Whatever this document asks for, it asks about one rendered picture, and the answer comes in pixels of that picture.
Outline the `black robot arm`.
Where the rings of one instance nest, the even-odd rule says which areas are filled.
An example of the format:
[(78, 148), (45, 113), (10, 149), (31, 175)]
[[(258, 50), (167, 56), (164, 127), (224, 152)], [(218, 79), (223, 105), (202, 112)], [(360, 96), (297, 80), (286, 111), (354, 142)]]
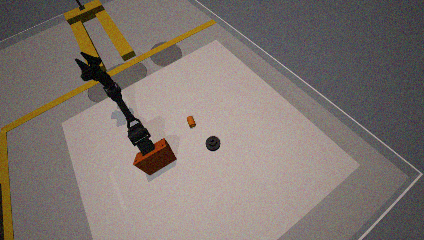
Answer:
[[(118, 83), (114, 82), (109, 74), (107, 74), (106, 79), (100, 83), (104, 86), (104, 91), (107, 96), (118, 104), (120, 110), (126, 117), (127, 128), (129, 130), (128, 138), (132, 142), (134, 147), (138, 147), (143, 157), (154, 151), (155, 146), (153, 142), (149, 140), (151, 135), (149, 134), (147, 128), (143, 126), (142, 122), (139, 119), (135, 118), (126, 106), (125, 102), (122, 99), (122, 89), (120, 88)], [(139, 123), (130, 127), (130, 123), (132, 123), (133, 121), (137, 121)]]

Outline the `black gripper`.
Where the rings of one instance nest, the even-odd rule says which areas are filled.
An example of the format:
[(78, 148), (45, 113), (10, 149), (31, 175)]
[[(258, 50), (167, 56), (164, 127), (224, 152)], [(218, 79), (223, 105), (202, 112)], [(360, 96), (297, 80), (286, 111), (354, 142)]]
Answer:
[[(80, 53), (88, 62), (88, 65), (85, 64), (84, 62), (82, 62), (79, 59), (75, 59), (76, 63), (78, 64), (78, 66), (80, 67), (80, 69), (82, 70), (82, 79), (84, 81), (89, 81), (90, 79), (92, 79), (93, 77), (96, 79), (96, 82), (102, 82), (103, 80), (105, 80), (107, 78), (107, 72), (103, 71), (99, 65), (101, 65), (102, 60), (100, 58), (91, 56), (87, 53)], [(90, 66), (89, 66), (90, 65)]]

